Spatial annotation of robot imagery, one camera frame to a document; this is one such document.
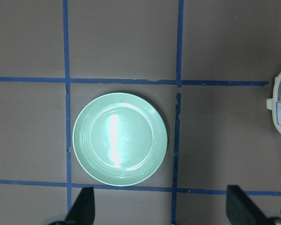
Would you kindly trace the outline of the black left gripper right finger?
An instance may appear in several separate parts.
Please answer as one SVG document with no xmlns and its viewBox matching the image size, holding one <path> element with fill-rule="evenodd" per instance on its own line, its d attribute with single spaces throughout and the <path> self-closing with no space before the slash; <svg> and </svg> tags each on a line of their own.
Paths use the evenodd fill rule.
<svg viewBox="0 0 281 225">
<path fill-rule="evenodd" d="M 228 185 L 226 215 L 232 225 L 271 225 L 272 221 L 237 185 Z"/>
</svg>

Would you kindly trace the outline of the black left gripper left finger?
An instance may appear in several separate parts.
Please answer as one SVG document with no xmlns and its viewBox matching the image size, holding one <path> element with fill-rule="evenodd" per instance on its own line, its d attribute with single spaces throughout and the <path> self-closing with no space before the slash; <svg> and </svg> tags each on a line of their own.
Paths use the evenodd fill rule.
<svg viewBox="0 0 281 225">
<path fill-rule="evenodd" d="M 95 197 L 92 187 L 84 187 L 65 218 L 66 225 L 92 225 L 95 221 Z"/>
</svg>

